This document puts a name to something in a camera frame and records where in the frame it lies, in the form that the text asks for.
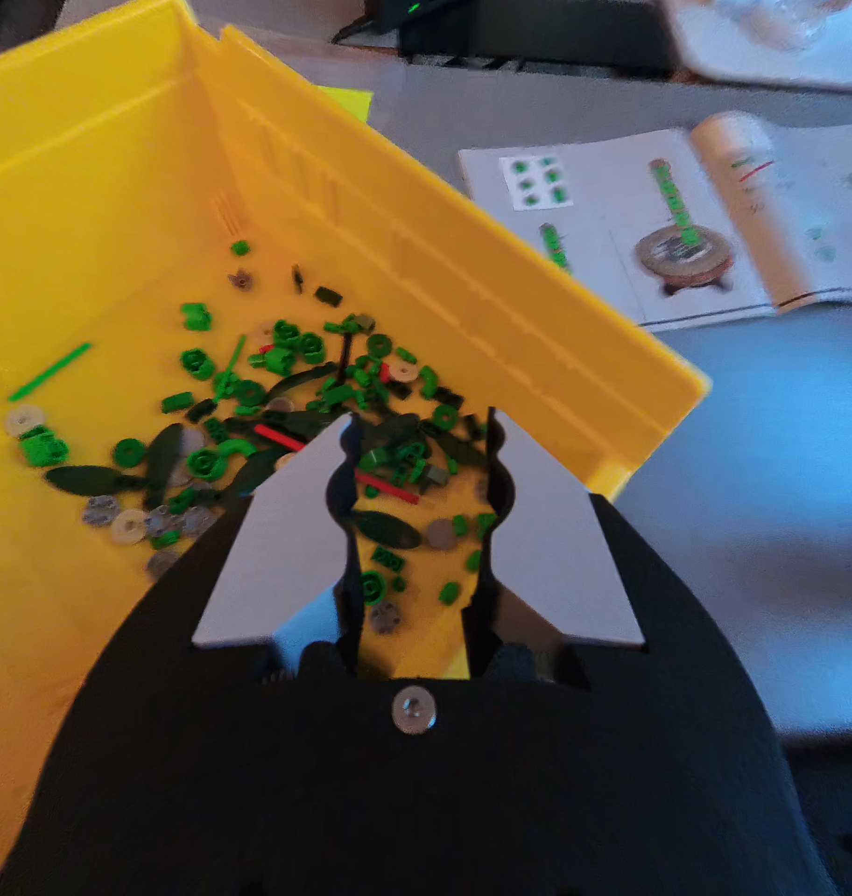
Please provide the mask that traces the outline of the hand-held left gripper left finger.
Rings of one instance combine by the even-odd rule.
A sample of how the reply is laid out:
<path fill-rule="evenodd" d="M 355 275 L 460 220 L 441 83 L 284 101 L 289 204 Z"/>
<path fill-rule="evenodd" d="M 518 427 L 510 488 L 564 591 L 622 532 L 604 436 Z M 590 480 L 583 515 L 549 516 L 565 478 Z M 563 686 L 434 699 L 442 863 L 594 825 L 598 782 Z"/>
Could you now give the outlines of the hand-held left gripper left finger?
<path fill-rule="evenodd" d="M 256 488 L 192 636 L 196 648 L 263 646 L 297 674 L 305 649 L 328 643 L 357 671 L 359 423 L 351 412 L 333 420 Z"/>

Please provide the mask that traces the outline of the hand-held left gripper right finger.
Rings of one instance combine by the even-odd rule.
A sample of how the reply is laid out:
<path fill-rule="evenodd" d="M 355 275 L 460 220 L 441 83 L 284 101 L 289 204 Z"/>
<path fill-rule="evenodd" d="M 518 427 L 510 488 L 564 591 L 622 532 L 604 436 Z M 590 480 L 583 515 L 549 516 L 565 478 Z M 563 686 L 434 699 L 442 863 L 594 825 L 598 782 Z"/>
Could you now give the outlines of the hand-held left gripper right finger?
<path fill-rule="evenodd" d="M 496 517 L 463 611 L 471 677 L 487 675 L 506 645 L 525 648 L 550 678 L 579 646 L 643 650 L 590 489 L 502 409 L 489 410 L 486 455 Z"/>

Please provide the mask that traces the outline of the pile of green toy bricks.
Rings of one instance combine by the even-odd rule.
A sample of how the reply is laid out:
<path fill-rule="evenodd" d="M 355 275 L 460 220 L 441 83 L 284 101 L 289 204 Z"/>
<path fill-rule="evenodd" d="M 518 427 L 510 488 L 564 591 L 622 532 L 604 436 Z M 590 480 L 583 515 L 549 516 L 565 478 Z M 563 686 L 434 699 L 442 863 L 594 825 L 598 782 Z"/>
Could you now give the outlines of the pile of green toy bricks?
<path fill-rule="evenodd" d="M 446 615 L 472 592 L 489 518 L 464 411 L 485 409 L 473 383 L 495 370 L 449 330 L 400 305 L 328 283 L 265 293 L 240 267 L 211 302 L 193 272 L 92 328 L 93 348 L 27 398 L 0 402 L 0 619 L 12 637 L 100 647 L 139 599 L 140 560 L 158 581 L 220 514 L 294 460 L 255 424 L 307 445 L 345 413 L 360 416 L 361 465 L 420 496 L 417 505 L 357 482 L 352 522 L 364 613 L 375 630 Z"/>

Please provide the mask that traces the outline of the yellow plastic bin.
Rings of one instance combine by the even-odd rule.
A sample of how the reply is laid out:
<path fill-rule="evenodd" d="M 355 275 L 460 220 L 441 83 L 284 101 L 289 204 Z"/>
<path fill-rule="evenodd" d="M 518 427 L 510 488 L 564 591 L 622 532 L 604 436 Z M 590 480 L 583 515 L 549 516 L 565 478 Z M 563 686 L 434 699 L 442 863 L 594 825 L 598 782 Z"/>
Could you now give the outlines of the yellow plastic bin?
<path fill-rule="evenodd" d="M 188 388 L 298 296 L 344 299 L 469 407 L 499 406 L 615 498 L 706 377 L 237 29 L 132 2 L 0 55 L 0 867 L 93 662 L 144 591 L 139 546 L 75 520 L 25 464 L 7 399 L 33 393 L 71 460 L 147 440 Z"/>

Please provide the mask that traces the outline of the grey desk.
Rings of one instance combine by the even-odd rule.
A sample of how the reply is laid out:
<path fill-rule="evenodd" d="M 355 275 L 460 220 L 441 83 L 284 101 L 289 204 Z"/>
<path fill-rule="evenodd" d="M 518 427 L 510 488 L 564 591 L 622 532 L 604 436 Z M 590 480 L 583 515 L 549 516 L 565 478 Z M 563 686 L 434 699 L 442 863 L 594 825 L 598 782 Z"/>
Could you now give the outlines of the grey desk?
<path fill-rule="evenodd" d="M 374 91 L 371 124 L 455 187 L 457 152 L 607 140 L 745 110 L 852 124 L 852 97 L 404 63 L 324 51 L 355 2 L 191 2 L 316 83 Z M 711 396 L 619 508 L 703 601 L 790 744 L 852 737 L 852 306 L 663 339 Z"/>

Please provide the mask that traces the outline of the red toy rod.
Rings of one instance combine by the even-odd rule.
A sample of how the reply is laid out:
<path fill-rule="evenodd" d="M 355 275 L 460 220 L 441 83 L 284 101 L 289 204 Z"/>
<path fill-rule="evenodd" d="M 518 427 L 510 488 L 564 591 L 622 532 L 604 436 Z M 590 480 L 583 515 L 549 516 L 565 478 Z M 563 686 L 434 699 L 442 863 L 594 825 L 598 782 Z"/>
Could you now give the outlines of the red toy rod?
<path fill-rule="evenodd" d="M 253 432 L 270 442 L 281 445 L 290 453 L 300 452 L 307 446 L 305 442 L 299 441 L 297 438 L 285 434 L 282 431 L 267 427 L 264 424 L 255 424 L 253 426 Z"/>
<path fill-rule="evenodd" d="M 376 491 L 382 495 L 393 497 L 410 505 L 417 505 L 420 502 L 420 496 L 407 491 L 402 487 L 397 487 L 390 481 L 379 476 L 374 476 L 360 469 L 355 469 L 355 479 L 362 484 L 365 489 Z"/>

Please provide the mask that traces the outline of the thin green toy rod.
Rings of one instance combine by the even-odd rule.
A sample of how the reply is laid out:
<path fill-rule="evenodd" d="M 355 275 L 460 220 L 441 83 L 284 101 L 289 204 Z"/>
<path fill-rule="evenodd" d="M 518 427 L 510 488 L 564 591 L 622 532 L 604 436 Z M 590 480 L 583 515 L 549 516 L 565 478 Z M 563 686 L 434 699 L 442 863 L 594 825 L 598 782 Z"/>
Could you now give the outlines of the thin green toy rod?
<path fill-rule="evenodd" d="M 82 343 L 45 369 L 43 369 L 38 375 L 32 377 L 27 383 L 16 388 L 10 395 L 7 396 L 7 402 L 19 402 L 32 395 L 49 380 L 53 379 L 58 374 L 63 372 L 68 366 L 82 358 L 92 348 L 92 342 Z"/>

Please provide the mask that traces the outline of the toy instruction booklet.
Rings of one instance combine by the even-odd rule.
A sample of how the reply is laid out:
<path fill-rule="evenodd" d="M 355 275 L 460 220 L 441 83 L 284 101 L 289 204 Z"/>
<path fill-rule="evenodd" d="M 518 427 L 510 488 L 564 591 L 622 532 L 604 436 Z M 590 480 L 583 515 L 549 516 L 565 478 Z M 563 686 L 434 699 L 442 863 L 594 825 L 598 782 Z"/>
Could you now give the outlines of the toy instruction booklet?
<path fill-rule="evenodd" d="M 469 149 L 482 210 L 648 331 L 852 304 L 852 125 Z"/>

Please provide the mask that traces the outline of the yellow paper sheet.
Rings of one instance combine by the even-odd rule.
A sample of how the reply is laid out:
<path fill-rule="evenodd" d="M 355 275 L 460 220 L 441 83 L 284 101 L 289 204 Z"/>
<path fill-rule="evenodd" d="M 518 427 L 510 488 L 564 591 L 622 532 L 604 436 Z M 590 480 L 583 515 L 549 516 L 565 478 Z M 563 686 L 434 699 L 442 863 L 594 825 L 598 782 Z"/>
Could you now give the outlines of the yellow paper sheet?
<path fill-rule="evenodd" d="M 342 109 L 353 118 L 367 125 L 374 99 L 373 91 L 365 91 L 357 88 L 343 88 L 326 85 L 317 85 L 317 88 L 329 96 Z"/>

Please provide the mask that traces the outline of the black device with green light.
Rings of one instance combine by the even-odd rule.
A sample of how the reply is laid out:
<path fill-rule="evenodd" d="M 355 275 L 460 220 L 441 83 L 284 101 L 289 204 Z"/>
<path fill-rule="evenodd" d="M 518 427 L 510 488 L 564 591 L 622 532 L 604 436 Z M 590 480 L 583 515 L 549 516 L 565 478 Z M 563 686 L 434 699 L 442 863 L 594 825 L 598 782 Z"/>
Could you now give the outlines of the black device with green light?
<path fill-rule="evenodd" d="M 411 22 L 418 23 L 446 9 L 470 6 L 469 1 L 364 1 L 362 13 L 330 38 L 339 45 L 365 32 L 385 35 Z"/>

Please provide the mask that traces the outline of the white tray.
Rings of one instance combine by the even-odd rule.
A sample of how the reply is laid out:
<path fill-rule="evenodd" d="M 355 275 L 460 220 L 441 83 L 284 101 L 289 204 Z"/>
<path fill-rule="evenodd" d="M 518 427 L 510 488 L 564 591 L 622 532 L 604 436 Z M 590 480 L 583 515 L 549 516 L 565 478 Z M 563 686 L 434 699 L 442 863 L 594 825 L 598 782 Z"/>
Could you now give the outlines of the white tray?
<path fill-rule="evenodd" d="M 852 1 L 661 1 L 678 66 L 718 84 L 852 93 Z"/>

